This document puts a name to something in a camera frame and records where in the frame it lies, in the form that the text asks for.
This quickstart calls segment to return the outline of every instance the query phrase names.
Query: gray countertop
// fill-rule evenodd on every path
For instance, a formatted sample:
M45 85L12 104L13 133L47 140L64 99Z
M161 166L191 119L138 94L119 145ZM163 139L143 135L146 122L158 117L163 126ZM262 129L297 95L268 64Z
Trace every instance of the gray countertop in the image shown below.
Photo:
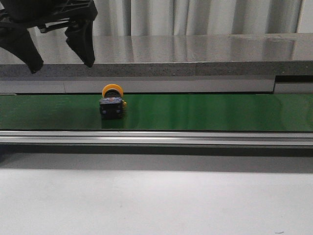
M92 68L65 37L34 39L45 65L31 74L0 48L0 77L313 75L313 33L193 36L94 36Z

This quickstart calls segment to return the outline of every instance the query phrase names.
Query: conveyor belt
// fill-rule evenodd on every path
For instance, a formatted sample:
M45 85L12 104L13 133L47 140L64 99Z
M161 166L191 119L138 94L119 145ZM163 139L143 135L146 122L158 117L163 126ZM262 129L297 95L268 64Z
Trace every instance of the conveyor belt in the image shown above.
M117 120L100 97L2 95L0 142L313 145L312 94L126 94Z

